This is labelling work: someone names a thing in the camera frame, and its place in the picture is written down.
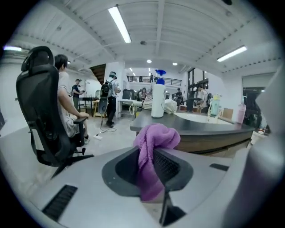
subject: pink cloth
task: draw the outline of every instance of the pink cloth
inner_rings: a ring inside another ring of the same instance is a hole
[[[156,175],[153,165],[153,149],[164,147],[173,149],[180,142],[180,135],[173,128],[156,123],[141,129],[134,140],[134,146],[139,147],[138,157],[138,187],[141,190],[141,200],[153,200],[164,186]]]

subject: white pillar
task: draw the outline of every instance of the white pillar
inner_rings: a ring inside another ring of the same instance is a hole
[[[116,72],[117,83],[119,85],[118,87],[121,89],[121,92],[117,94],[117,97],[116,97],[116,99],[119,100],[119,99],[122,99],[123,97],[123,83],[124,83],[124,78],[126,77],[125,62],[106,63],[104,81],[107,80],[111,71]],[[117,102],[116,117],[118,115],[118,110],[121,111],[121,107],[118,107],[118,102]]]

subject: black hair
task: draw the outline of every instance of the black hair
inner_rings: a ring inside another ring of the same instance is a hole
[[[57,55],[55,58],[54,58],[54,65],[55,67],[59,70],[63,64],[64,68],[67,66],[67,56],[65,55]]]

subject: fluorescent light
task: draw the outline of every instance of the fluorescent light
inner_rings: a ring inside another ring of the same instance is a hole
[[[5,51],[22,51],[22,48],[19,48],[19,47],[13,47],[13,46],[4,46],[4,50]]]
[[[120,30],[120,33],[124,39],[124,41],[126,43],[131,43],[132,40],[130,39],[130,36],[129,36],[129,33],[128,33],[128,30],[126,29],[126,26],[125,26],[125,23],[122,19],[122,16],[119,12],[119,9],[117,6],[115,7],[112,7],[110,9],[108,9],[109,13],[111,14],[113,20],[115,21],[118,29]]]
[[[231,53],[226,54],[226,55],[222,56],[221,58],[218,58],[217,61],[218,62],[222,62],[222,61],[224,61],[224,60],[226,60],[226,59],[228,59],[230,57],[233,57],[233,56],[235,56],[235,55],[237,55],[239,53],[242,53],[242,52],[244,52],[246,50],[247,50],[247,48],[245,46],[242,46],[242,47],[232,51]]]

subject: white table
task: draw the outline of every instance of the white table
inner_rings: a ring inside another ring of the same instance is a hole
[[[117,102],[118,102],[118,115],[117,115],[117,119],[119,119],[119,114],[121,114],[122,113],[122,102],[126,102],[126,103],[130,103],[130,104],[132,104],[133,102],[135,102],[136,100],[130,100],[130,99],[120,99],[120,100],[117,100]]]

